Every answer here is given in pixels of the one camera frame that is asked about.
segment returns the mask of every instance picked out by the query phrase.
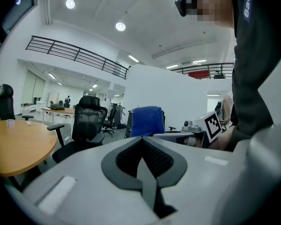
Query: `wooden table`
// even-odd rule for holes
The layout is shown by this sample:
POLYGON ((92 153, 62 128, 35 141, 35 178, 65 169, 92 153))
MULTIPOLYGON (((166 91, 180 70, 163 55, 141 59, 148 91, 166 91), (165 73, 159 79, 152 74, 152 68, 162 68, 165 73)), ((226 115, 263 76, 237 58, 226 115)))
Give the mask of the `wooden table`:
POLYGON ((54 113, 62 113, 63 115, 69 115, 71 116, 71 136, 73 133, 73 125, 74 125, 74 114, 75 114, 75 109, 73 108, 65 108, 64 110, 52 110, 51 108, 48 107, 42 107, 42 123, 44 124, 44 114, 45 112, 48 113, 53 113, 52 116, 52 123, 54 125, 54 113))
POLYGON ((8 128, 0 121, 0 175, 10 177, 28 171, 41 163, 53 151, 57 141, 55 131, 47 126, 24 120, 15 120, 8 128))

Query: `blue cloth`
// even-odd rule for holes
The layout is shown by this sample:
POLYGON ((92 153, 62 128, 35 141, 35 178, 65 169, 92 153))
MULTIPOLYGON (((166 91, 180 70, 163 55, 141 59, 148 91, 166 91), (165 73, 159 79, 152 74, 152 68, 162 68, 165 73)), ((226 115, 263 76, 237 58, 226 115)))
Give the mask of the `blue cloth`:
POLYGON ((138 107, 133 110, 130 137, 164 133, 163 112, 160 107, 138 107))

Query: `white device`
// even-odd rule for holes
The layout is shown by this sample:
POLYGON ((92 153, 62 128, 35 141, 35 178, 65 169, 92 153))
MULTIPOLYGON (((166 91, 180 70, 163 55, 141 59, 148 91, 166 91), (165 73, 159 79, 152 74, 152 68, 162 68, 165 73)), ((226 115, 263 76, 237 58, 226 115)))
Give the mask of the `white device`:
POLYGON ((222 127, 215 111, 212 111, 205 113, 191 121, 185 121, 182 131, 192 133, 206 131, 209 143, 212 143, 222 132, 222 127))

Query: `ceiling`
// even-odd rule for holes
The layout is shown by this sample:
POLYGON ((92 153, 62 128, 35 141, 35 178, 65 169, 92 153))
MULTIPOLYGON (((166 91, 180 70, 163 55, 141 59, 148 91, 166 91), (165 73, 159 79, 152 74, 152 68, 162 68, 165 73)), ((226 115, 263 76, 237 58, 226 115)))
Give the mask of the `ceiling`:
MULTIPOLYGON (((56 68, 46 64, 35 62, 32 63, 23 60, 22 63, 28 66, 33 66, 41 73, 45 74, 50 82, 60 82, 63 86, 79 88, 86 91, 92 89, 92 92, 107 94, 107 90, 111 84, 109 81, 103 79, 80 74, 66 69, 56 68), (55 77, 55 79, 51 78, 48 73, 51 73, 55 77)), ((114 84, 113 90, 115 91, 116 95, 122 95, 125 92, 125 88, 118 84, 114 84)))
POLYGON ((197 21, 196 16, 181 17, 175 0, 74 1, 75 7, 67 9, 66 0, 50 0, 53 22, 69 23, 105 36, 119 50, 138 60, 142 60, 146 53, 151 59, 147 65, 165 68, 202 59, 207 63, 234 61, 233 56, 227 56, 227 51, 234 47, 229 46, 233 39, 231 29, 197 21), (115 29, 117 22, 125 23, 124 32, 115 29), (144 53, 141 54, 140 49, 135 49, 131 43, 144 53))

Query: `person's arm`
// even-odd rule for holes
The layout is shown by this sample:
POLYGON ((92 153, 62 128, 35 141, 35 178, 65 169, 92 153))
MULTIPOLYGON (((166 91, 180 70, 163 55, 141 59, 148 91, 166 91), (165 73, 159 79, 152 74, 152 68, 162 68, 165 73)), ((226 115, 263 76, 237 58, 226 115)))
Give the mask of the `person's arm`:
POLYGON ((224 106, 224 110, 226 112, 226 117, 224 120, 220 120, 221 123, 223 124, 227 124, 230 122, 230 119, 231 119, 231 105, 230 105, 230 96, 229 95, 226 95, 224 97, 224 100, 223 100, 223 106, 224 106))

